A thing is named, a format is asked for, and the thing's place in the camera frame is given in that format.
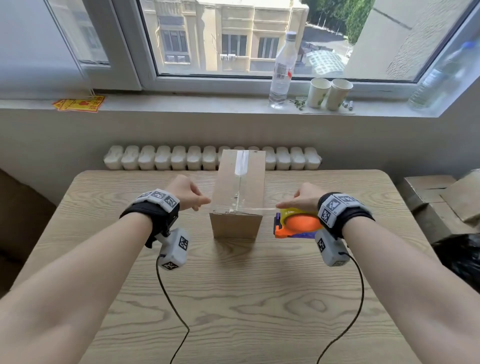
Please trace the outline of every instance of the window sill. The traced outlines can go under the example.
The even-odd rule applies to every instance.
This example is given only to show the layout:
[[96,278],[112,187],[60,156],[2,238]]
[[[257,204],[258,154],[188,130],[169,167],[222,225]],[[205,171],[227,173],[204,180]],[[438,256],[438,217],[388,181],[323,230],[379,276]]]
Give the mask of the window sill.
[[[56,100],[0,100],[0,109],[52,110]],[[268,106],[266,98],[223,97],[223,96],[180,96],[180,95],[107,95],[99,112],[103,111],[146,111],[181,113],[224,113],[224,114],[288,114],[288,115],[338,115],[435,118],[431,111],[418,112],[408,107],[405,101],[355,100],[353,111],[341,107],[340,111],[325,108],[298,110],[287,100],[282,109]]]

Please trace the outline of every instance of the wood grain surface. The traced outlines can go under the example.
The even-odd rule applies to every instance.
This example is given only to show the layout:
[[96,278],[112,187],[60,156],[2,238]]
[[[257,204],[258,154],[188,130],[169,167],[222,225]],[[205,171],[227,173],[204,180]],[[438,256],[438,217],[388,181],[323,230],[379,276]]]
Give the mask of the wood grain surface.
[[[183,172],[212,195],[216,172]],[[87,171],[78,175],[30,255],[16,285],[114,222],[137,195],[165,187],[173,171]],[[368,205],[376,220],[435,256],[389,177],[378,170],[272,171],[264,206],[295,193],[302,182],[342,191]],[[255,243],[214,241],[209,207],[180,213],[191,236],[187,264],[161,271],[191,332],[174,363],[314,364],[352,320],[360,303],[353,263],[327,267],[313,240],[273,236],[275,210],[266,210]],[[159,247],[144,248],[82,363],[169,363],[186,329],[158,284]],[[366,284],[352,329],[320,363],[419,363]]]

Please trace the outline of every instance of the plastic water bottle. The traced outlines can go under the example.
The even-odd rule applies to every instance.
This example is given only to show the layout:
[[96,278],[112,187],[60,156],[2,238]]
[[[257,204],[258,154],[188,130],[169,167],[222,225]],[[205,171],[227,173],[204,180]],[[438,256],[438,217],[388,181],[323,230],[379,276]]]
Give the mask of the plastic water bottle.
[[431,106],[445,91],[445,85],[448,81],[465,67],[463,60],[475,48],[475,45],[475,42],[464,43],[459,50],[453,52],[438,64],[410,96],[408,104],[414,109],[424,109]]
[[286,41],[275,59],[272,85],[270,87],[269,105],[279,109],[287,99],[288,88],[292,81],[293,68],[297,61],[295,47],[296,32],[287,32]]

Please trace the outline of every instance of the white paper cup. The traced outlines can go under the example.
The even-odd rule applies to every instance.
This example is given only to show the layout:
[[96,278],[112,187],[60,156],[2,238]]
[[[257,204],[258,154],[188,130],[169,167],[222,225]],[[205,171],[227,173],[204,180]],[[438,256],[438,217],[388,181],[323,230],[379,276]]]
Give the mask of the white paper cup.
[[336,78],[333,80],[332,88],[330,89],[330,93],[328,94],[327,98],[327,109],[330,111],[337,111],[352,87],[352,82],[342,78]]
[[310,81],[307,106],[319,108],[332,83],[324,78],[314,78]]

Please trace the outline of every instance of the forearm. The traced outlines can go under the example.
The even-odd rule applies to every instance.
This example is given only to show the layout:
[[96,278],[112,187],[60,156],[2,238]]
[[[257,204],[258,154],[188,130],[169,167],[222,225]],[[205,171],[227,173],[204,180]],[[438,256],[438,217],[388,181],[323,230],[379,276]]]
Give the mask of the forearm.
[[368,218],[342,233],[378,299],[423,363],[469,363],[480,296],[438,261]]
[[65,362],[75,362],[70,355],[90,344],[151,230],[148,216],[128,214],[33,275],[0,301],[0,341],[71,334],[78,344]]

